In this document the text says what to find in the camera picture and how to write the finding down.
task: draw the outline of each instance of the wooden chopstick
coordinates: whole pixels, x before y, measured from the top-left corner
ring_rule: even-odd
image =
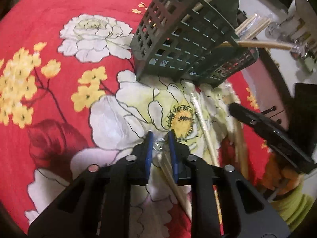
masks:
[[[250,18],[246,19],[239,27],[236,28],[236,34],[239,35],[255,18],[256,14],[253,14]]]
[[[203,117],[202,110],[200,108],[200,105],[198,103],[198,100],[197,100],[196,96],[193,93],[191,93],[191,103],[194,106],[195,113],[196,113],[196,115],[198,117],[202,132],[203,132],[203,134],[205,136],[205,141],[206,141],[207,148],[209,150],[211,163],[214,166],[219,166],[218,153],[216,152],[216,149],[212,145],[211,137],[210,137],[210,134],[208,132],[208,128],[207,128],[205,119]]]
[[[246,36],[244,39],[253,39],[255,38],[262,30],[264,30],[269,24],[271,23],[271,19],[267,19],[263,21],[260,21],[258,26],[254,31],[252,31],[248,36]]]
[[[187,199],[187,194],[179,187],[173,179],[173,170],[172,165],[166,155],[166,152],[162,152],[162,154],[157,154],[158,163],[166,177],[168,185],[172,189],[172,192],[176,196],[183,210],[185,211],[188,218],[191,220],[191,203]]]
[[[276,48],[282,50],[291,50],[294,47],[294,44],[275,41],[237,40],[236,42],[241,47]],[[229,42],[223,42],[219,47],[231,47],[231,44]]]
[[[230,83],[226,84],[226,102],[231,104],[235,102],[234,91]],[[242,130],[241,123],[234,118],[233,119],[234,128],[234,141],[235,141],[235,161],[240,167],[240,172],[245,179],[249,178],[249,168],[248,168],[248,149],[245,143],[244,134]]]

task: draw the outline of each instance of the black object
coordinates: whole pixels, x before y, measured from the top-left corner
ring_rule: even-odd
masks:
[[[317,85],[295,84],[288,134],[308,156],[313,154],[317,144]]]
[[[198,2],[203,8],[196,12]],[[152,74],[217,87],[258,57],[235,39],[232,25],[204,0],[152,0],[130,44],[137,79]],[[233,47],[217,47],[224,41]]]
[[[267,110],[261,112],[261,114],[266,115],[266,114],[268,114],[270,112],[274,112],[274,111],[276,111],[276,106],[272,106],[270,109],[267,109]]]
[[[228,237],[287,238],[287,224],[231,165],[219,168],[191,155],[169,132],[174,179],[192,185],[192,238],[220,238],[214,185]],[[153,134],[115,165],[90,165],[30,225],[31,238],[128,238],[130,186],[147,184]]]
[[[290,165],[298,173],[309,174],[317,167],[311,157],[307,156],[288,136],[285,129],[270,118],[252,112],[242,105],[229,105],[230,114],[240,122],[251,126],[255,133],[267,141],[267,145],[278,153],[281,164]]]
[[[219,194],[224,237],[286,238],[290,231],[272,206],[232,165],[219,168],[191,155],[169,132],[173,177],[192,185],[191,237],[221,237],[213,185]]]
[[[88,167],[32,222],[28,236],[87,238],[99,232],[99,237],[127,238],[130,186],[147,184],[152,149],[153,133],[148,132],[145,141],[115,165]]]

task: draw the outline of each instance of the red fabric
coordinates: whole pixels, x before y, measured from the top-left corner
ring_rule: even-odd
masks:
[[[34,108],[31,125],[21,129],[13,124],[11,119],[8,126],[0,124],[0,199],[23,231],[27,232],[29,226],[24,212],[34,208],[27,193],[27,186],[34,181],[34,170],[46,168],[70,181],[69,162],[72,156],[83,148],[95,146],[87,120],[89,110],[85,108],[80,113],[74,113],[73,102],[69,98],[77,91],[77,80],[83,72],[96,65],[83,64],[74,56],[66,57],[59,53],[57,48],[62,39],[58,33],[72,17],[83,13],[104,15],[104,12],[108,17],[129,24],[134,33],[142,15],[132,13],[132,9],[138,8],[141,2],[148,6],[151,1],[21,0],[0,22],[0,59],[5,58],[7,62],[21,47],[32,51],[34,44],[47,42],[47,46],[41,51],[42,64],[45,65],[51,59],[62,64],[60,73],[50,82],[41,71],[37,71],[41,80],[37,80],[37,83],[42,85],[42,88],[38,89],[29,102]],[[98,64],[107,69],[107,94],[114,94],[118,90],[117,74],[125,69],[133,70],[132,61],[107,56]],[[230,82],[242,105],[250,108],[247,101],[247,84],[242,74],[235,74],[230,78]],[[251,174],[255,182],[264,172],[268,155],[265,149],[261,149],[263,140],[250,128],[245,126],[244,133],[249,148]],[[179,205],[174,205],[170,214],[172,218],[175,216],[180,219],[183,224],[166,224],[170,237],[189,237],[189,220],[176,207]]]
[[[259,109],[254,109],[251,106],[248,96],[250,92],[247,91],[248,83],[243,78],[241,72],[237,72],[228,79],[234,91],[241,101],[241,105],[248,108],[249,110],[260,112]],[[265,172],[265,166],[268,162],[269,153],[267,152],[267,147],[263,147],[264,140],[254,133],[253,129],[248,125],[243,125],[243,133],[245,142],[248,147],[248,157],[249,157],[249,181],[256,185],[259,179]]]

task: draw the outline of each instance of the yellow flower center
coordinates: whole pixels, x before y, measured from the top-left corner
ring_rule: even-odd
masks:
[[[186,141],[186,138],[193,132],[193,110],[187,105],[174,106],[170,110],[167,126],[173,129],[179,141]]]

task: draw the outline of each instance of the red rose print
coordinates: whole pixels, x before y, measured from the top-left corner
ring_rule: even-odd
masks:
[[[38,168],[46,168],[67,181],[72,180],[70,160],[87,148],[86,139],[68,123],[46,119],[29,127],[30,155]]]

